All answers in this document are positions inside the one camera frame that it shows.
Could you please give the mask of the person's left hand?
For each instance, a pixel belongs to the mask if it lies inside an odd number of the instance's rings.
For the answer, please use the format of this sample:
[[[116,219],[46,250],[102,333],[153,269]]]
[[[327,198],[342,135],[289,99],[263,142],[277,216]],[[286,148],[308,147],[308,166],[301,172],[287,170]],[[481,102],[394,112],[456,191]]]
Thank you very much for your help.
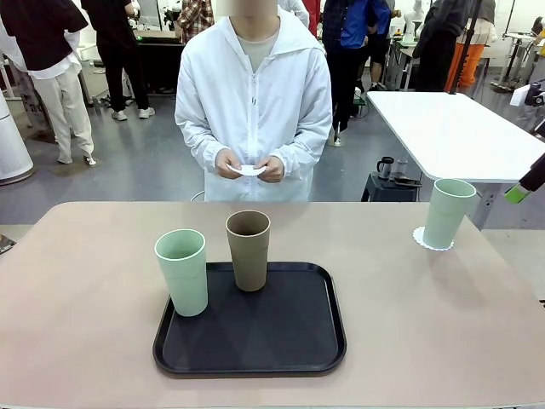
[[[266,183],[279,183],[284,177],[284,164],[275,156],[268,156],[254,166],[261,170],[258,178]]]

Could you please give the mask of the person's right hand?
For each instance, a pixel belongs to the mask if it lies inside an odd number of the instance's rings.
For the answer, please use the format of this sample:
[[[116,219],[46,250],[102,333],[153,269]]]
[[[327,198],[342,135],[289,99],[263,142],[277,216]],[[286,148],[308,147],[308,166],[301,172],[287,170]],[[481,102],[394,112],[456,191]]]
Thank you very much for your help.
[[[231,149],[221,149],[216,154],[215,171],[218,176],[229,180],[238,179],[241,176],[240,170],[241,164]]]

